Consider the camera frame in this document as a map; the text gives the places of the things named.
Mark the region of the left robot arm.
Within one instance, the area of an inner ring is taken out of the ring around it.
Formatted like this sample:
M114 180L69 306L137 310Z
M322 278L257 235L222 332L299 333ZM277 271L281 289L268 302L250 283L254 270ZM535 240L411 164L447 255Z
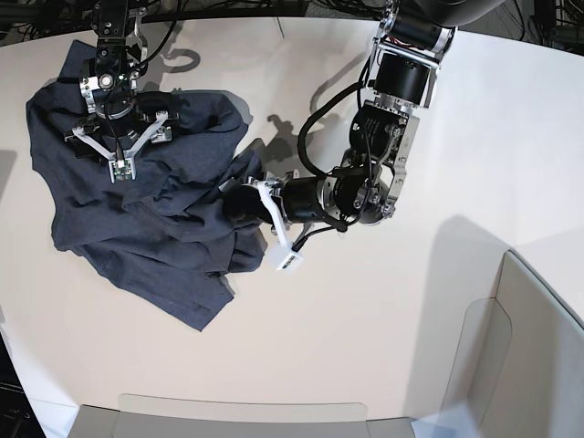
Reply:
M346 232L355 223L393 216L410 153L413 111L429 107L438 71L458 27L473 23L497 1L388 1L369 58L356 83L315 111L297 136L297 155L308 176L289 172L248 179L224 194L231 219L274 225L324 224ZM349 147L328 171L308 156L308 134L347 97L357 99Z

